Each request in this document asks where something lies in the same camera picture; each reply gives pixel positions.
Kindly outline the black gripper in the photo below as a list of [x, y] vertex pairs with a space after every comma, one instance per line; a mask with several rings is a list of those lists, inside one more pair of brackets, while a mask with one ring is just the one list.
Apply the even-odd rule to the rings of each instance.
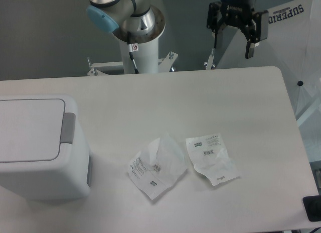
[[214, 37], [214, 48], [219, 49], [223, 43], [223, 32], [227, 26], [247, 27], [245, 58], [253, 57], [254, 50], [260, 41], [268, 37], [269, 12], [254, 12], [256, 0], [221, 0], [209, 4], [207, 28]]

